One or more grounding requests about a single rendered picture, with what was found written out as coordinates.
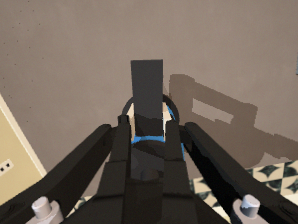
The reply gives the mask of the black round disc with center stud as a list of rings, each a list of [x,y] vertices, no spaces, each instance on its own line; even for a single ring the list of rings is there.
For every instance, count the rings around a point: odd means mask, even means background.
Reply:
[[[126,103],[126,105],[124,106],[121,115],[127,115],[132,103],[133,103],[133,97],[130,98]],[[179,112],[174,102],[168,96],[163,94],[163,103],[166,103],[166,105],[171,109],[175,117],[175,120],[178,122],[178,125],[179,125],[179,121],[180,121]]]

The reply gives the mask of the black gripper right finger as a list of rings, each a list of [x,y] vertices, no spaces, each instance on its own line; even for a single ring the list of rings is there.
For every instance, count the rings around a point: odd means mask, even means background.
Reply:
[[[298,224],[298,205],[255,179],[196,123],[178,125],[166,103],[162,133],[161,224],[198,224],[181,143],[231,224]]]

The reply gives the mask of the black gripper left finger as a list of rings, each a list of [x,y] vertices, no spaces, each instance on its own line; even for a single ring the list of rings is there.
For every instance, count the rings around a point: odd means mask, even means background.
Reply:
[[[117,127],[100,125],[41,180],[0,205],[0,224],[59,224],[73,210],[110,152],[85,224],[124,224],[134,136],[132,103],[127,115],[118,116]]]

